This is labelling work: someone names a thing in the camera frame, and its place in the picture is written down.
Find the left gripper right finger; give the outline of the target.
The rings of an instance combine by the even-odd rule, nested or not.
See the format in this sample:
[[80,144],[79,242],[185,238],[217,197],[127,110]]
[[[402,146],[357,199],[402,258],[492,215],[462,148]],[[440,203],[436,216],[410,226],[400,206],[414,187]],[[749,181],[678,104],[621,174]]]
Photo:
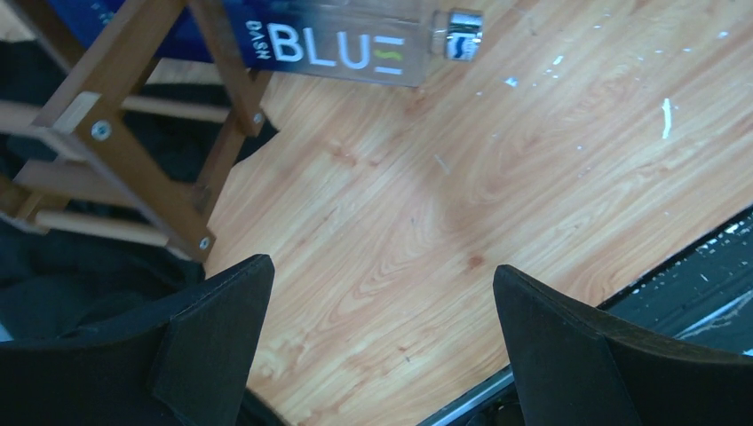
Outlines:
[[631,324],[508,264],[493,292],[525,424],[751,424],[750,357]]

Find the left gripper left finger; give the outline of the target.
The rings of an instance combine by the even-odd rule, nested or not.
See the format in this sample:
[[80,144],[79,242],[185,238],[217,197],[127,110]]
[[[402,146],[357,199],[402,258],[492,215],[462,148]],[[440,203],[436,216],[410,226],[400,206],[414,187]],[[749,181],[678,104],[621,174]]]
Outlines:
[[274,424],[247,387],[274,274],[251,256],[60,337],[2,343],[2,424]]

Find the brown wooden wine rack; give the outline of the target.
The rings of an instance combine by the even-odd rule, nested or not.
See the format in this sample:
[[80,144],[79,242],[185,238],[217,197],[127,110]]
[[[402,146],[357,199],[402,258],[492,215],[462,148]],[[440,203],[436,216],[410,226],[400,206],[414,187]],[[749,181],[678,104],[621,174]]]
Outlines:
[[[27,233],[59,230],[131,241],[195,262],[208,259],[208,223],[246,138],[266,116],[261,100],[271,73],[247,69],[219,1],[125,2],[83,47],[45,1],[11,1],[9,9],[66,72],[42,106],[3,101],[1,131],[34,138],[55,153],[1,180],[1,218]],[[183,12],[197,24],[230,100],[228,107],[145,97],[155,53]],[[168,177],[124,122],[128,112],[216,122],[198,178]]]

